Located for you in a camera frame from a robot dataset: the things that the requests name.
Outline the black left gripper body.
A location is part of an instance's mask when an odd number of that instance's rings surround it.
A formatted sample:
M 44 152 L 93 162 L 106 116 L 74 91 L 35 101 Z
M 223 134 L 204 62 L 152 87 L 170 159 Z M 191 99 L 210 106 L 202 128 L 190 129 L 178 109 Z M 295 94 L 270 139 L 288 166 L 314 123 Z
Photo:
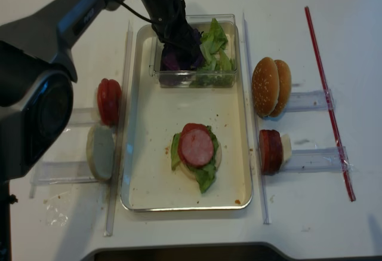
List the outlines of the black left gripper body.
M 159 40 L 179 49 L 197 49 L 194 30 L 186 20 L 184 0 L 141 0 Z

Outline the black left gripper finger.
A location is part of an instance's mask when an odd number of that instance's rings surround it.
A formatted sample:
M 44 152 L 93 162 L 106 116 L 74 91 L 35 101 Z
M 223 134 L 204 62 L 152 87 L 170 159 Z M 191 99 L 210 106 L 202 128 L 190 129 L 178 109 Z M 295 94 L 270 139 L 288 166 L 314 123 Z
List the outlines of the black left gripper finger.
M 200 50 L 186 50 L 173 43 L 164 43 L 162 50 L 163 69 L 196 69 L 203 64 L 203 55 Z

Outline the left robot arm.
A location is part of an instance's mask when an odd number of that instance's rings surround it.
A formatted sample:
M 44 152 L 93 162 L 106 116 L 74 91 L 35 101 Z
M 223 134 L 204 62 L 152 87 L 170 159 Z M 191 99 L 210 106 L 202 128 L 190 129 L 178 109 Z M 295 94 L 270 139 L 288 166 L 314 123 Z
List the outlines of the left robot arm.
M 183 0 L 142 0 L 159 40 L 180 63 L 202 54 Z M 78 80 L 71 49 L 102 10 L 124 0 L 54 0 L 1 26 L 1 182 L 25 176 L 63 132 Z

